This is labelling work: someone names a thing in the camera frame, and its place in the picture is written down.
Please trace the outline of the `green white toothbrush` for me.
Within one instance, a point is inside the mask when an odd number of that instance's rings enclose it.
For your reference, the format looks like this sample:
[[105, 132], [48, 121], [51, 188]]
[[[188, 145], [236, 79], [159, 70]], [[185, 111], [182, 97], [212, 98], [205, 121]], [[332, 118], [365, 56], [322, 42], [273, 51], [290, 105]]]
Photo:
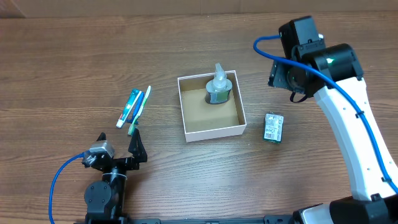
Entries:
[[149, 95], [151, 93], [151, 90], [152, 90], [152, 87], [149, 85], [148, 88], [147, 88], [147, 91], [145, 92], [145, 95], [144, 95], [143, 99], [141, 100], [141, 103], [139, 105], [139, 109], [137, 110], [137, 112], [133, 113], [132, 123], [131, 123], [131, 125], [129, 127], [129, 130], [128, 130], [128, 133], [127, 133], [129, 136], [132, 136], [132, 134], [134, 132], [134, 129], [136, 128], [137, 120], [141, 116], [141, 114], [142, 114], [142, 112], [144, 110], [146, 101], [147, 101], [147, 99], [148, 99], [148, 97], [149, 97]]

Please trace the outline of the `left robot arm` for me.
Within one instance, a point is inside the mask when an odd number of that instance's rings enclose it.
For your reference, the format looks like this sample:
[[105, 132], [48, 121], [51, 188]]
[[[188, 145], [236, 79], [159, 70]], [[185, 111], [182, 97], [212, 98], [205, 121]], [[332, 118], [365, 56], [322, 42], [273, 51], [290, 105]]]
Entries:
[[102, 179], [87, 186], [84, 194], [87, 212], [85, 223], [131, 223], [123, 212], [127, 175], [147, 162], [147, 153], [138, 129], [133, 131], [129, 157], [114, 157], [114, 148], [101, 133], [90, 149], [83, 153], [82, 164], [102, 172]]

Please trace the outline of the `white cardboard box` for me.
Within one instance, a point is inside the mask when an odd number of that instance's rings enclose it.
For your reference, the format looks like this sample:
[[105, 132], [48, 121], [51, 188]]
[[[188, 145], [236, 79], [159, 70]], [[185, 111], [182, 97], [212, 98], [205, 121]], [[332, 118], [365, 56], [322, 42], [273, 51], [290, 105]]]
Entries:
[[205, 101], [205, 85], [213, 73], [177, 79], [178, 94], [186, 142], [242, 135], [247, 121], [238, 78], [234, 70], [226, 72], [233, 86], [226, 103], [211, 105]]

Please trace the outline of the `clear pump soap bottle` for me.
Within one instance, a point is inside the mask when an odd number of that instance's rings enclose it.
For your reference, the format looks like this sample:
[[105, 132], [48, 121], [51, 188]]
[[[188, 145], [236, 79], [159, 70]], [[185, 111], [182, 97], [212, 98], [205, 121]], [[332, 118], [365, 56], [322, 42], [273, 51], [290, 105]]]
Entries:
[[229, 100], [229, 94], [233, 84], [227, 79], [226, 72], [220, 63], [215, 64], [214, 78], [206, 84], [205, 101], [211, 105], [226, 103]]

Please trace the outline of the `green white soap packet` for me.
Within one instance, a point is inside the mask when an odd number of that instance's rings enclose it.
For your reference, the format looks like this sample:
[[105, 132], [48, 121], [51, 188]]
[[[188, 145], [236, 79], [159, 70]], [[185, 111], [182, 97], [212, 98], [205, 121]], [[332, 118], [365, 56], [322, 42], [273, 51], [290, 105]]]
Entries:
[[263, 140], [281, 143], [284, 117], [279, 114], [267, 113], [264, 118]]

